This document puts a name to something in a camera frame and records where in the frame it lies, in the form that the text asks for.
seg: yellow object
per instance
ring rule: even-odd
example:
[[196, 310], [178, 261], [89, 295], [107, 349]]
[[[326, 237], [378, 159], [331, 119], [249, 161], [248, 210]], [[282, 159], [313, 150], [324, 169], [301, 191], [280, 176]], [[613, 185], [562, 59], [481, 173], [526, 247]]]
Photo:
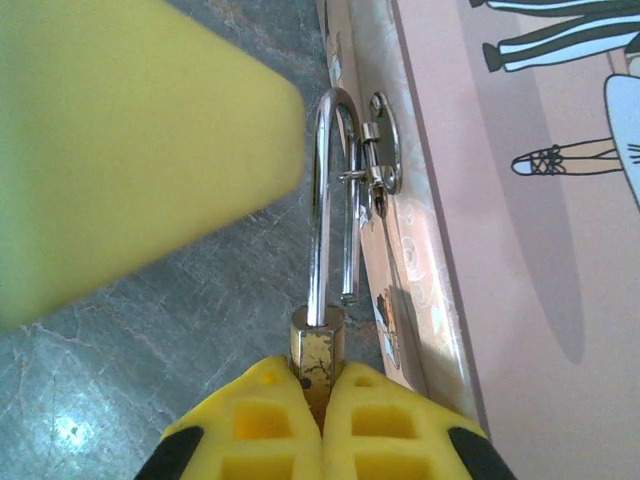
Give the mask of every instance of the yellow object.
[[[267, 358], [209, 396], [164, 433], [204, 434], [182, 474], [151, 465], [141, 478], [182, 480], [320, 480], [320, 432], [285, 357]], [[173, 458], [184, 439], [168, 448]]]
[[0, 0], [0, 326], [287, 193], [304, 120], [290, 83], [163, 0]]
[[449, 438], [452, 427], [486, 438], [471, 420], [350, 362], [327, 408], [323, 478], [471, 480]]
[[[454, 430], [462, 433], [456, 445]], [[474, 422], [355, 362], [346, 364], [334, 386], [321, 440], [286, 359], [273, 357], [171, 425], [136, 478], [514, 477]]]

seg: padlock shackle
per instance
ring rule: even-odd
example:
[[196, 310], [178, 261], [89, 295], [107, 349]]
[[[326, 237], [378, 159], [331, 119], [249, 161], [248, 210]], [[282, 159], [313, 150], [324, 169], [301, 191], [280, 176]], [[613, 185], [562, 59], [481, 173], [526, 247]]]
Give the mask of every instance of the padlock shackle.
[[[349, 94], [331, 88], [320, 99], [313, 142], [311, 180], [311, 261], [307, 324], [326, 325], [327, 283], [331, 226], [331, 127], [334, 118], [340, 122], [347, 170], [360, 170], [361, 143], [357, 134], [358, 112]], [[345, 231], [343, 255], [342, 303], [357, 303], [360, 272], [360, 181], [345, 181]]]

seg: cartoon shoe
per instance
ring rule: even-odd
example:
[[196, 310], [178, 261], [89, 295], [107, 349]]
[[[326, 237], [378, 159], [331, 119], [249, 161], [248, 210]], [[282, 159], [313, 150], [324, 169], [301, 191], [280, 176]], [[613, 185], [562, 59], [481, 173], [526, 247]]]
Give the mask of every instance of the cartoon shoe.
[[560, 154], [560, 146], [553, 145], [535, 152], [522, 155], [511, 162], [514, 173], [529, 175], [558, 175], [567, 173], [562, 166], [564, 157]]
[[490, 72], [497, 72], [504, 66], [500, 50], [490, 43], [482, 44], [482, 54], [484, 55], [484, 61], [486, 62], [487, 68]]

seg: cartoon figure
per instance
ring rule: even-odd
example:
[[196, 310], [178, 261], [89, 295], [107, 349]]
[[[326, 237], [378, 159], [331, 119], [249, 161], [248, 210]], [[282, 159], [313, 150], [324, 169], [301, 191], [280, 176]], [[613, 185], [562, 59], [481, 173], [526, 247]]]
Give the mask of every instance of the cartoon figure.
[[398, 358], [400, 353], [398, 335], [395, 317], [391, 310], [391, 301], [388, 289], [385, 288], [384, 297], [382, 295], [378, 295], [373, 311], [376, 321], [380, 324], [380, 328], [382, 329], [385, 353], [391, 359], [391, 363], [393, 363], [396, 370], [400, 370], [400, 359]]
[[470, 0], [476, 8], [537, 17], [575, 17], [515, 38], [497, 46], [482, 45], [490, 72], [504, 68], [555, 65], [624, 48], [640, 52], [640, 1], [638, 0]]
[[624, 171], [640, 204], [640, 78], [611, 75], [605, 83], [612, 138], [553, 145], [517, 157], [518, 175], [598, 175]]

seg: marble floor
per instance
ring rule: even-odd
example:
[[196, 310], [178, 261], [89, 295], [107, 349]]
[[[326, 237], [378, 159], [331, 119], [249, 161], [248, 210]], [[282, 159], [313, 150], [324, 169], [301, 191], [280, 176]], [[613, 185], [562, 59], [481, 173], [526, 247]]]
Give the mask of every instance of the marble floor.
[[[329, 86], [314, 0], [172, 3], [296, 84], [310, 138]], [[306, 295], [308, 191], [307, 180], [90, 298], [0, 333], [0, 476], [132, 478], [169, 423], [256, 361], [285, 353]], [[331, 272], [337, 301], [339, 252]], [[347, 355], [382, 369], [364, 284], [361, 307], [349, 311]]]

